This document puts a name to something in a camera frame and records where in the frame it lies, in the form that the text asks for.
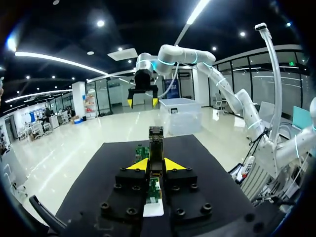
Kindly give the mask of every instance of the white glossy floor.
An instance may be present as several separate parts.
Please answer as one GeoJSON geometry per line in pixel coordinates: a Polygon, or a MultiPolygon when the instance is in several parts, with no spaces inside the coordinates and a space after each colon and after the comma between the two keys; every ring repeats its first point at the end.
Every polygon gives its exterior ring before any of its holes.
{"type": "MultiPolygon", "coordinates": [[[[14,143],[14,151],[28,176],[25,186],[29,196],[37,195],[55,214],[71,185],[104,142],[148,139],[148,127],[155,125],[158,112],[118,114],[78,125],[67,124],[39,140],[14,143]]],[[[244,121],[229,114],[218,117],[212,108],[203,108],[202,114],[203,129],[194,135],[228,171],[242,161],[249,149],[244,121]]],[[[28,200],[24,207],[41,220],[28,200]]]]}

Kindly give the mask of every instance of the black mat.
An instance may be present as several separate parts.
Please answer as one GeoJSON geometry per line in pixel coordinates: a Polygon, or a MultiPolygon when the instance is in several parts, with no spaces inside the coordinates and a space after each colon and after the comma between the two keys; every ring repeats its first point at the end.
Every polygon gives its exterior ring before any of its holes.
{"type": "MultiPolygon", "coordinates": [[[[80,211],[99,213],[99,204],[107,199],[120,167],[135,160],[138,144],[147,141],[104,143],[74,182],[56,216],[63,222],[79,217],[80,211]]],[[[232,221],[253,211],[253,206],[230,175],[193,136],[164,139],[164,156],[184,167],[192,167],[206,200],[213,206],[214,222],[232,221]]],[[[168,237],[168,208],[164,202],[162,217],[145,218],[142,236],[168,237]]]]}

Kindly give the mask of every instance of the black ceiling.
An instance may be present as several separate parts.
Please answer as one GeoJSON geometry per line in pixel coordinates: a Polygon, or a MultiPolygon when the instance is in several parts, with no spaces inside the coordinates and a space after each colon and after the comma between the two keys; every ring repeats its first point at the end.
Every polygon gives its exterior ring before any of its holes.
{"type": "MultiPolygon", "coordinates": [[[[42,0],[24,12],[16,22],[17,51],[34,52],[75,61],[113,73],[132,69],[136,59],[114,61],[107,54],[118,47],[135,48],[137,53],[157,55],[163,44],[174,44],[199,0],[42,0]],[[104,27],[96,22],[104,20],[104,27]]],[[[253,27],[265,22],[278,44],[299,43],[267,0],[211,0],[190,26],[179,46],[214,52],[217,60],[264,47],[253,27]],[[239,36],[240,31],[246,37],[239,36]]],[[[5,93],[3,101],[16,96],[69,89],[74,81],[101,76],[78,67],[30,57],[16,57],[3,50],[5,93]]],[[[23,103],[12,102],[13,106],[23,103]]]]}

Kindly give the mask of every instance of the transparent plastic bin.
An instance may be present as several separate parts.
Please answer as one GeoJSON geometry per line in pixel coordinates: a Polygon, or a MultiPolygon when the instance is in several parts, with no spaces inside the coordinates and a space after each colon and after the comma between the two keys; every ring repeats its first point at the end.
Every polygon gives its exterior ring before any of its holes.
{"type": "Polygon", "coordinates": [[[160,100],[159,121],[164,132],[172,136],[201,131],[201,105],[190,99],[160,100]]]}

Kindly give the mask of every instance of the circuit board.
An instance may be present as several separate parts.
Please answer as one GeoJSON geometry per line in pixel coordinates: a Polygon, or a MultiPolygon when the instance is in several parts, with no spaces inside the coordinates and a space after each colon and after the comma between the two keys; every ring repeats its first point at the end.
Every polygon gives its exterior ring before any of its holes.
{"type": "MultiPolygon", "coordinates": [[[[138,147],[136,148],[134,163],[140,162],[145,158],[149,158],[149,147],[138,145],[138,147]]],[[[146,203],[158,203],[158,199],[162,199],[161,189],[159,186],[159,178],[151,177],[149,181],[146,203]]]]}
{"type": "Polygon", "coordinates": [[[162,199],[159,178],[151,177],[149,181],[146,203],[158,203],[158,199],[162,199]]]}
{"type": "Polygon", "coordinates": [[[145,158],[149,158],[149,147],[143,147],[141,144],[136,148],[135,162],[140,162],[145,158]]]}

